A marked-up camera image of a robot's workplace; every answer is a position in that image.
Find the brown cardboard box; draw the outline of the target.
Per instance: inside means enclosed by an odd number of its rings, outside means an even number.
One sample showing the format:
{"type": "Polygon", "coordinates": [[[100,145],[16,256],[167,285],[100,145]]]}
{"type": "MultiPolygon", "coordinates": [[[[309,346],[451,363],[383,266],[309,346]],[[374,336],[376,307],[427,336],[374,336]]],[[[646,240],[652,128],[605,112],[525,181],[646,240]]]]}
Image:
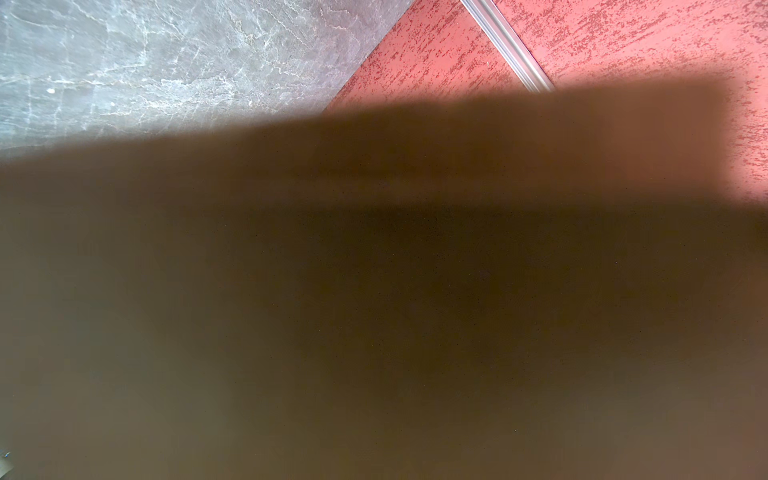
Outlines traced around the brown cardboard box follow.
{"type": "Polygon", "coordinates": [[[763,479],[767,209],[711,78],[1,166],[10,479],[763,479]]]}

